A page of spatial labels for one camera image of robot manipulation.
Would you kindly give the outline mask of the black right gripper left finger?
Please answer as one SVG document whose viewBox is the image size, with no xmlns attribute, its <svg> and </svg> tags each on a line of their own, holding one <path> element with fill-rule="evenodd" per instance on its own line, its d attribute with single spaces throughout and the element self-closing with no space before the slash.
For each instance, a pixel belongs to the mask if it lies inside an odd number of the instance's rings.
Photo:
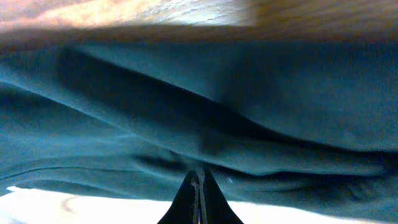
<svg viewBox="0 0 398 224">
<path fill-rule="evenodd" d="M 199 178 L 189 171 L 185 176 L 170 208 L 158 224 L 198 224 Z"/>
</svg>

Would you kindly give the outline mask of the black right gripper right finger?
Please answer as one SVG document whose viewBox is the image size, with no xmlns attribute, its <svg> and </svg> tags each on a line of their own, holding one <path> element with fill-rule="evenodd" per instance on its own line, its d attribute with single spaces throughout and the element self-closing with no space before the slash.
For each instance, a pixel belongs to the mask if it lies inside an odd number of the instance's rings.
<svg viewBox="0 0 398 224">
<path fill-rule="evenodd" d="M 198 173 L 199 178 L 199 223 L 202 224 L 243 224 L 233 212 L 215 178 L 207 169 Z"/>
</svg>

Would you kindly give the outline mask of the black t-shirt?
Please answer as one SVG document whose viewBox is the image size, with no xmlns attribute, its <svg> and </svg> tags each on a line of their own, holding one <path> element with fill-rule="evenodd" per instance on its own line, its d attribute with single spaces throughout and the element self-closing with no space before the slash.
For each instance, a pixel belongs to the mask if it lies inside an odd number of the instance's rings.
<svg viewBox="0 0 398 224">
<path fill-rule="evenodd" d="M 397 222 L 397 44 L 1 36 L 1 192 L 230 200 Z"/>
</svg>

